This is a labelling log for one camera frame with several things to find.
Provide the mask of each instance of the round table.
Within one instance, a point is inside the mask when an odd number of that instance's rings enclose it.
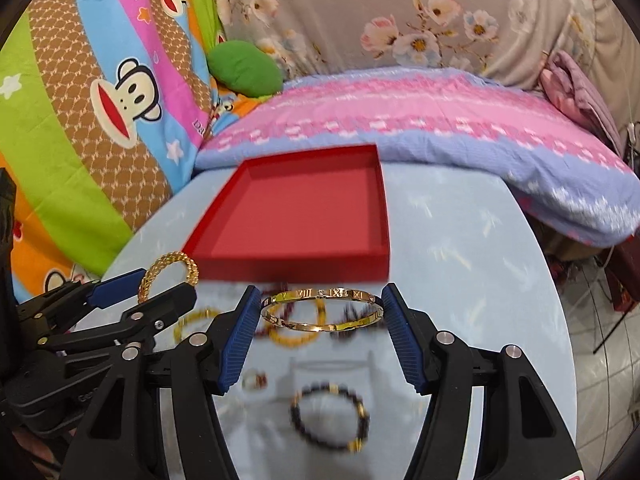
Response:
[[[574,361],[564,314],[542,252],[509,189],[497,177],[476,171],[423,164],[383,164],[382,170],[391,243],[389,281],[397,284],[409,307],[427,312],[438,329],[453,332],[469,346],[499,351],[506,344],[519,345],[575,440]],[[180,250],[232,171],[196,177],[137,232],[105,278],[148,268],[158,256]],[[184,276],[180,265],[164,270],[151,295]],[[231,310],[246,285],[200,281],[196,308]],[[380,294],[385,284],[332,285]],[[117,322],[134,304],[131,298],[95,310],[78,328]],[[159,333],[156,343],[156,350],[173,347],[173,330]],[[214,398],[241,480],[404,478],[429,397],[405,382],[386,330],[356,331],[345,340],[321,334],[297,349],[268,338],[254,340],[243,373],[251,369],[267,374],[265,389],[244,389],[238,381],[224,397]],[[370,413],[369,440],[362,452],[320,450],[293,430],[290,399],[316,381],[344,383],[362,396]],[[460,479],[474,475],[482,400],[482,388],[474,388]],[[172,479],[184,478],[170,391],[162,391],[161,403],[169,471]]]

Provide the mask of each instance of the monkey mouth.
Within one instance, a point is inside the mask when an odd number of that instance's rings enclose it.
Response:
[[[173,0],[163,0],[164,4],[167,6],[167,8],[171,11],[171,12],[178,12],[178,7],[175,6],[174,1]]]
[[[122,119],[122,115],[120,114],[118,107],[100,85],[98,85],[98,95],[100,96],[100,103],[102,104],[104,113],[107,114],[107,117],[109,118],[113,126],[115,126],[121,134],[129,139],[127,125]]]

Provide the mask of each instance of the pink flower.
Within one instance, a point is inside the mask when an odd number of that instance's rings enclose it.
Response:
[[[364,26],[360,44],[364,50],[373,52],[374,57],[379,58],[392,49],[398,36],[398,27],[396,27],[396,20],[393,15],[388,18],[380,16]]]

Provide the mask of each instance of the red box lid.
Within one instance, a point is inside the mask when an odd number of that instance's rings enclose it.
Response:
[[[375,145],[244,161],[184,246],[201,277],[386,281],[389,230]]]

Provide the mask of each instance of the jewelry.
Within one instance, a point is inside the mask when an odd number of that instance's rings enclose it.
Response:
[[[218,314],[220,314],[219,310],[209,307],[203,310],[193,310],[192,312],[185,314],[178,320],[178,324],[174,327],[174,342],[178,344],[182,341],[182,329],[188,324],[195,323],[203,319],[213,319]]]
[[[267,374],[257,370],[249,370],[242,376],[243,390],[262,390],[268,386]]]
[[[318,313],[316,317],[316,323],[318,323],[318,325],[324,325],[326,323],[326,307],[324,305],[323,300],[316,300],[316,312]],[[320,333],[320,332],[315,332],[313,334],[305,334],[299,337],[283,337],[276,330],[277,329],[276,325],[271,325],[271,326],[273,326],[274,330],[269,332],[269,338],[271,338],[271,340],[274,343],[281,346],[286,346],[287,348],[296,348],[298,346],[311,343],[316,337],[318,337]]]
[[[358,413],[358,433],[356,438],[347,442],[346,444],[332,444],[324,440],[320,440],[309,432],[309,430],[302,423],[300,418],[300,399],[302,397],[308,397],[311,394],[319,392],[325,392],[336,396],[346,397],[350,400],[356,408]],[[364,408],[362,399],[358,397],[354,392],[350,392],[346,386],[337,386],[336,384],[312,384],[306,388],[303,388],[301,392],[296,393],[295,397],[291,401],[291,423],[295,430],[302,435],[305,440],[315,444],[318,447],[334,451],[349,451],[351,453],[357,453],[362,450],[367,437],[369,436],[369,413]]]
[[[198,266],[196,263],[182,251],[167,253],[160,256],[143,276],[138,289],[138,303],[144,303],[149,299],[149,288],[151,288],[151,284],[158,274],[175,262],[184,262],[187,266],[187,279],[185,281],[189,285],[196,286],[198,284]]]
[[[289,321],[277,317],[272,313],[270,306],[282,303],[304,301],[304,300],[347,300],[361,301],[370,304],[373,311],[360,319],[349,320],[338,324],[311,324]],[[301,290],[287,290],[271,296],[262,301],[262,312],[260,315],[269,323],[289,328],[290,330],[299,330],[300,332],[342,332],[344,330],[354,330],[379,322],[382,319],[384,311],[382,309],[382,300],[363,292],[362,290],[352,290],[350,288],[303,288]]]
[[[262,295],[263,296],[273,296],[274,294],[279,294],[281,293],[283,290],[287,290],[287,284],[286,283],[279,283],[277,288],[271,289],[271,290],[265,290]],[[294,309],[294,304],[293,303],[287,303],[287,306],[284,308],[284,312],[282,313],[281,318],[282,319],[289,319],[289,316],[291,316],[291,314],[293,313],[293,309]],[[267,337],[271,332],[273,332],[274,330],[276,330],[276,326],[272,325],[271,323],[264,323],[265,326],[263,326],[260,330],[256,330],[254,333],[254,337]]]

